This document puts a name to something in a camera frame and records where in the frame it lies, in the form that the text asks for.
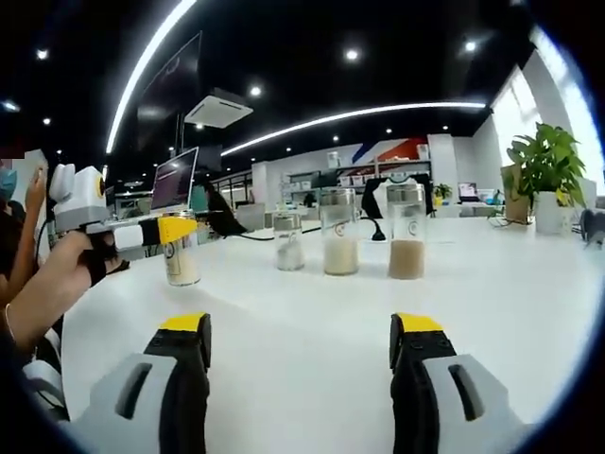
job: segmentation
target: laptop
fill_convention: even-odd
[[[466,201],[481,201],[479,193],[476,190],[476,183],[459,183],[458,196],[462,203]]]
[[[191,148],[157,167],[148,215],[110,221],[106,225],[124,227],[141,220],[159,218],[163,213],[188,210],[198,151],[198,147]]]

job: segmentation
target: green leaves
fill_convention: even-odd
[[[560,127],[536,123],[536,136],[515,135],[507,149],[510,159],[521,168],[516,191],[520,196],[540,191],[560,189],[569,194],[575,203],[584,204],[578,178],[585,169],[574,144],[578,141]],[[507,191],[512,190],[514,179],[503,174]]]

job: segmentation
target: face mask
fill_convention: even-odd
[[[0,199],[10,201],[17,187],[17,171],[0,167]]]

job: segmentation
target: led light strip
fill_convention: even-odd
[[[120,99],[120,103],[117,106],[117,110],[115,111],[115,116],[113,118],[112,128],[110,129],[110,136],[107,140],[107,147],[105,148],[105,152],[110,154],[113,150],[113,145],[115,143],[115,138],[120,129],[120,124],[122,123],[122,119],[124,118],[124,113],[126,112],[126,106],[128,105],[130,98],[132,97],[132,92],[134,92],[134,87],[138,83],[139,79],[143,75],[143,71],[151,61],[153,54],[158,50],[160,44],[164,40],[164,38],[168,35],[170,30],[179,22],[182,16],[195,5],[198,0],[182,0],[166,17],[164,22],[160,25],[160,28],[155,32],[153,38],[145,48],[143,55],[136,63],[132,74],[130,75],[129,83],[127,83],[126,88],[124,89],[124,93],[122,94],[122,98]]]
[[[301,123],[300,125],[291,126],[290,128],[286,128],[284,130],[272,132],[271,134],[263,135],[262,137],[257,137],[256,139],[252,139],[249,142],[238,145],[233,148],[229,148],[222,153],[221,156],[227,156],[228,154],[234,153],[241,149],[251,147],[252,145],[260,144],[261,142],[265,142],[266,140],[273,139],[275,137],[279,137],[280,135],[290,134],[294,131],[303,130],[305,128],[310,128],[312,126],[321,125],[323,123],[330,123],[331,121],[342,120],[345,118],[351,118],[353,116],[361,116],[361,115],[370,115],[370,114],[380,114],[382,112],[392,112],[392,111],[405,111],[408,109],[484,109],[485,104],[481,102],[420,102],[415,104],[395,104],[393,106],[382,106],[382,107],[371,107],[369,109],[362,109],[360,111],[351,111],[346,113],[338,113],[336,115],[324,116],[323,118],[318,118],[317,120],[307,121],[306,123]]]

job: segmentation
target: ceiling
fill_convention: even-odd
[[[0,58],[10,68],[0,72],[0,98],[21,108],[0,113],[0,145],[42,148],[51,165],[58,160],[99,169],[107,164],[109,184],[141,180],[140,189],[150,188],[153,164],[169,158],[176,121],[167,122],[153,149],[136,149],[136,97],[200,30],[201,85],[244,96],[254,109],[225,130],[187,127],[187,144],[224,148],[309,119],[373,106],[442,100],[489,104],[512,67],[522,65],[531,51],[531,22],[510,0],[198,0],[144,72],[108,156],[109,129],[130,72],[178,2],[38,3],[32,10],[27,2],[14,2],[2,31],[6,36],[0,36]],[[476,43],[475,52],[465,51],[469,41]],[[36,49],[42,48],[49,55],[39,61]],[[353,62],[344,58],[352,48],[359,52]],[[255,84],[263,90],[257,98],[249,95]],[[233,153],[224,158],[223,169],[233,173],[250,168],[252,158],[328,148],[335,134],[340,145],[439,133],[445,125],[454,135],[468,136],[488,114],[432,109],[342,120]],[[48,126],[45,117],[52,119]]]

